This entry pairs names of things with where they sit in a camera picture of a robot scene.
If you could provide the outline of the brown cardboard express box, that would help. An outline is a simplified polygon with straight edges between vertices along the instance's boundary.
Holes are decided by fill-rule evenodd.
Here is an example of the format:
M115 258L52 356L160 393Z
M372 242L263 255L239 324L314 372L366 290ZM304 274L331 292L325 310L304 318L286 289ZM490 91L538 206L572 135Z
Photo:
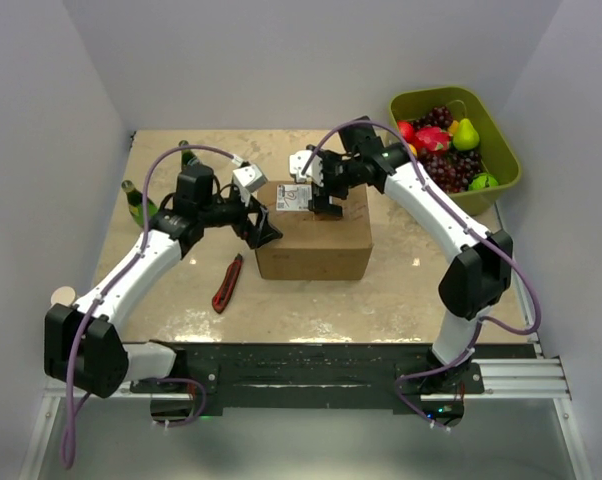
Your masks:
M346 200L342 218L311 212L281 212L275 207L275 188L270 181L257 192L269 210L270 222L282 233L256 250L259 273L266 280L353 281L363 277L373 249L367 189L358 186Z

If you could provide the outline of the red black utility knife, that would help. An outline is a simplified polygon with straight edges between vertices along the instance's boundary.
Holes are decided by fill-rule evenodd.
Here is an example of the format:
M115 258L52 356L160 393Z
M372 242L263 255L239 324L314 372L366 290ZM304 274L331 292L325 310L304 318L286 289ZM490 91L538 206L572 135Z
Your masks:
M241 254L237 254L226 269L223 281L217 289L215 295L212 297L211 305L217 314L221 314L226 310L236 288L243 263L243 256Z

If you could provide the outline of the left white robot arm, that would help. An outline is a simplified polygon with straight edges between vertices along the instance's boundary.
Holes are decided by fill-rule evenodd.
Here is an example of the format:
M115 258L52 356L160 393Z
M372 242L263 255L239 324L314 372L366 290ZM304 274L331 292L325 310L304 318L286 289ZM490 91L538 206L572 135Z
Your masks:
M100 398L131 381L153 379L166 392L181 390L188 368L176 351L155 341L125 344L120 329L154 284L176 266L208 228L229 226L256 249L281 238L268 210L254 196L266 184L261 169L245 163L232 173L230 193L214 193L215 175L203 164L177 177L172 205L159 210L133 248L91 291L71 305L54 304L44 319L44 372L69 389Z

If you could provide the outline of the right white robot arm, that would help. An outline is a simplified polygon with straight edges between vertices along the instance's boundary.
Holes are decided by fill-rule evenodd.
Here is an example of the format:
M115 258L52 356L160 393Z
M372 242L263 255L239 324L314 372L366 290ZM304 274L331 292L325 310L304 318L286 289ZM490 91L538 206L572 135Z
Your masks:
M379 126L367 116L337 126L331 132L339 136L344 151L309 145L290 156L289 174L297 183L311 184L310 208L315 213L334 215L333 198L344 199L360 185L372 186L403 207L437 242L448 262L438 286L443 323L426 371L402 378L426 378L433 390L447 393L461 382L460 366L472 356L491 308L510 287L513 241L456 205L403 138L385 145L375 132Z

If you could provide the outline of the white shipping label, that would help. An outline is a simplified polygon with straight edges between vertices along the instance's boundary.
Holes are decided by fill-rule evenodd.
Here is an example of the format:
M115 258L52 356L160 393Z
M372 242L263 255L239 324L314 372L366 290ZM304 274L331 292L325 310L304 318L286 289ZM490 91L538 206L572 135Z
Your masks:
M275 207L281 212L308 212L312 187L307 184L278 184Z

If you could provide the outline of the green glass bottle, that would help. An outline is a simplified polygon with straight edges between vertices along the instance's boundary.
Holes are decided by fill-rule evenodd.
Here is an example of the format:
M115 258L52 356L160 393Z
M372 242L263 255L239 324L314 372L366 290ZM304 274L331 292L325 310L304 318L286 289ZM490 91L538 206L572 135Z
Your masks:
M126 196L127 208L133 221L140 227L144 226L142 192L130 180L123 180L121 189Z
M178 143L181 155L181 170L185 170L187 167L195 165L199 162L198 156L192 149L188 148L188 145L189 143L187 140L181 140Z

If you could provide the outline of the near green glass bottle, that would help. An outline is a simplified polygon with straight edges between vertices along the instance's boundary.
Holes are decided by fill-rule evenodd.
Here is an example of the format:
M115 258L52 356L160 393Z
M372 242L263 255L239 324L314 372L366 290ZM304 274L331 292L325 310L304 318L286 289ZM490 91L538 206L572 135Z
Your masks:
M142 192L130 180L123 180L121 189L126 196L127 208L133 221L140 227L144 226Z

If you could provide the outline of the pink dragon fruit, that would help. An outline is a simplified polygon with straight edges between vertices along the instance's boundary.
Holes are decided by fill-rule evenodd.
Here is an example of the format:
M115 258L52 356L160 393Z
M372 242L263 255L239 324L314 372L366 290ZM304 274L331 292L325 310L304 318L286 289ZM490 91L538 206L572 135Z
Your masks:
M450 149L451 143L452 137L450 133L436 126L424 127L417 130L411 140L411 144L418 153L423 151L435 154L447 152Z

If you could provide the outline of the lower dark grape bunch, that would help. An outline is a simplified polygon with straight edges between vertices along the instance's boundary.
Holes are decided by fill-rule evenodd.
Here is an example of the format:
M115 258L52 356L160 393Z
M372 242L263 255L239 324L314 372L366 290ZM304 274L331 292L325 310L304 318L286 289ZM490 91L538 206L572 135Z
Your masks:
M423 151L418 156L430 178L447 194L462 193L472 181L485 172L482 156L476 150L441 152Z

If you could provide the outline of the dark grape bunch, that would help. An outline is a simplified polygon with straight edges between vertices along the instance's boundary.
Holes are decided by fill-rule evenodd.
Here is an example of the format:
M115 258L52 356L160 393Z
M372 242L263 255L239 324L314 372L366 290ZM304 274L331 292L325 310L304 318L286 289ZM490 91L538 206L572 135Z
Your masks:
M476 150L441 152L423 151L418 156L430 178L447 194L462 193L472 181L485 172L482 156Z
M454 121L454 117L445 105L433 107L425 115L411 122L415 130L426 127L438 127L442 130L448 130Z

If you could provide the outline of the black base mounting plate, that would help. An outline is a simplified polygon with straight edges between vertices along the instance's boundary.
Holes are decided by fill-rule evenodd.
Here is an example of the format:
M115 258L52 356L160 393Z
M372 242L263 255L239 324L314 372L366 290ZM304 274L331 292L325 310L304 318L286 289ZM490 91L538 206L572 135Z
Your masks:
M190 378L203 386L196 404L216 416L226 408L390 410L420 408L452 426L464 413L465 394L484 392L480 361L532 359L529 344L480 344L471 360L439 376L397 379L434 366L426 344L204 344L178 343L170 382L135 381L136 394L190 393Z

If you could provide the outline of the green pear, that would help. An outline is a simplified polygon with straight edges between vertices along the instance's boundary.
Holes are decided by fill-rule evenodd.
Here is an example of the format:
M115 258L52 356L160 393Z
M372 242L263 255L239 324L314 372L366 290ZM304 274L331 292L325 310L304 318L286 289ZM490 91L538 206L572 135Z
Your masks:
M459 121L452 143L458 151L473 150L480 144L480 136L468 118Z

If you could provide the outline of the green round fruit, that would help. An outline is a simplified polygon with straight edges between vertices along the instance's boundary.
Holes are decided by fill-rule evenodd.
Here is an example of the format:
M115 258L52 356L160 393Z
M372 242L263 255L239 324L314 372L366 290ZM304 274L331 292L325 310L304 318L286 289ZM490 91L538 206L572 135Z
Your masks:
M476 175L468 185L469 191L479 191L498 187L498 180L491 174L484 172Z

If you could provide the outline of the green plastic fruit bin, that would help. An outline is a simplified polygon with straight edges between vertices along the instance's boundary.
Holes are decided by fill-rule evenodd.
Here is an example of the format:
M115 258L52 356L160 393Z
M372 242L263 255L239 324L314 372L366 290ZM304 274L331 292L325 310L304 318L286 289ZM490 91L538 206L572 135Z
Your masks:
M400 93L390 101L389 116L435 184L470 215L490 209L521 178L512 149L469 90L448 86Z

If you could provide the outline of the beige pump dispenser bottle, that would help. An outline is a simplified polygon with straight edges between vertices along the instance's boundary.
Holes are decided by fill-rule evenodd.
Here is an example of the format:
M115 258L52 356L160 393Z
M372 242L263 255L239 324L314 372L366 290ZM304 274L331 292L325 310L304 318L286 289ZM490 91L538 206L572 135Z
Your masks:
M52 292L50 296L50 304L70 306L74 303L76 298L76 291L71 286L61 286Z

